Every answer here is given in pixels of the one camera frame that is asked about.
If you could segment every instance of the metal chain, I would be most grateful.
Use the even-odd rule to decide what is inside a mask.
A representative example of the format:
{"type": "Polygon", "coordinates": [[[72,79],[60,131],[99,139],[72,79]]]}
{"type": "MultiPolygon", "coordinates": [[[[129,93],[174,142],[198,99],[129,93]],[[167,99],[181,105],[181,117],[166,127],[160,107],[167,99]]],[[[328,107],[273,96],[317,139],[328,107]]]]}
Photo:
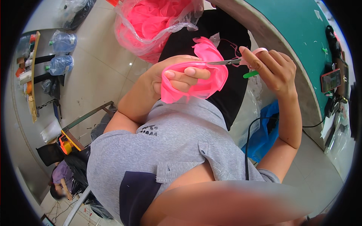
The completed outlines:
{"type": "Polygon", "coordinates": [[[42,106],[38,106],[37,109],[42,109],[43,107],[47,106],[48,104],[54,102],[56,99],[52,99],[51,101],[46,102],[45,104],[43,104],[42,106]]]}

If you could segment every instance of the green workbench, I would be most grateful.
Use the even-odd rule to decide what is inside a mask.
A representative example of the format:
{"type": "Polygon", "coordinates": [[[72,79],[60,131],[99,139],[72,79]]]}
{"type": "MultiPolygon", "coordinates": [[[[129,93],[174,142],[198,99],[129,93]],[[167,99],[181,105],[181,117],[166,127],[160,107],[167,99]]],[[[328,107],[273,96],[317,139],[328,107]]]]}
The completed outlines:
{"type": "Polygon", "coordinates": [[[289,42],[314,87],[322,116],[328,97],[321,92],[320,76],[332,62],[325,28],[329,25],[314,0],[245,0],[260,11],[289,42]],[[319,19],[314,10],[319,11],[319,19]]]}

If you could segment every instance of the smartphone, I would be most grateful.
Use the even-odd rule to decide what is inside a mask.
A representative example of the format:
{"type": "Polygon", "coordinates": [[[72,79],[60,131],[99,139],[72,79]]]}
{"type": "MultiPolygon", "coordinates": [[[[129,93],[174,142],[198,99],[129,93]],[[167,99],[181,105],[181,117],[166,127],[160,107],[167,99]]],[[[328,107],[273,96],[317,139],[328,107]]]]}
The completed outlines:
{"type": "Polygon", "coordinates": [[[337,68],[320,76],[322,93],[326,93],[342,84],[341,70],[337,68]]]}

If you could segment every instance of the wooden shelf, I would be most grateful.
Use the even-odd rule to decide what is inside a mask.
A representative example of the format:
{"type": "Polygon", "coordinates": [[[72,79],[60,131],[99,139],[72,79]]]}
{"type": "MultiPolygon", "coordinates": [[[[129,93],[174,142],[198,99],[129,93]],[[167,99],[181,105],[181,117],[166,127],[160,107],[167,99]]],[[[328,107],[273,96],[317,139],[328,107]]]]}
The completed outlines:
{"type": "Polygon", "coordinates": [[[35,39],[35,45],[34,45],[34,54],[33,54],[33,62],[31,63],[31,94],[29,94],[28,98],[28,104],[29,109],[31,112],[31,116],[33,118],[33,123],[37,120],[37,106],[35,104],[35,94],[34,94],[34,66],[35,66],[35,58],[40,38],[40,32],[37,31],[36,33],[37,37],[35,39]]]}

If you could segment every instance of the black pants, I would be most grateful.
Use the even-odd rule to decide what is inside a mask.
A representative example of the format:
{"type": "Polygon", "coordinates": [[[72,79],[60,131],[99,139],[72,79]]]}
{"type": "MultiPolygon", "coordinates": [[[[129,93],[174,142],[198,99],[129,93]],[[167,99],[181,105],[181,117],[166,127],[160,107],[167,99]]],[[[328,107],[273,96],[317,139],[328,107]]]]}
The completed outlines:
{"type": "MultiPolygon", "coordinates": [[[[197,26],[199,28],[197,31],[188,31],[184,27],[182,30],[172,33],[161,53],[159,61],[176,55],[196,56],[192,48],[195,42],[192,39],[201,36],[210,38],[210,36],[216,33],[220,33],[220,39],[226,39],[238,47],[246,46],[249,49],[251,47],[248,30],[219,8],[204,11],[197,26]]],[[[218,51],[225,60],[229,60],[235,57],[235,50],[226,40],[220,41],[218,51]]],[[[238,68],[232,65],[226,65],[226,67],[229,71],[229,76],[224,87],[221,91],[216,91],[207,100],[221,111],[226,127],[230,130],[244,99],[248,79],[243,78],[243,75],[248,73],[249,69],[245,65],[238,68]]]]}

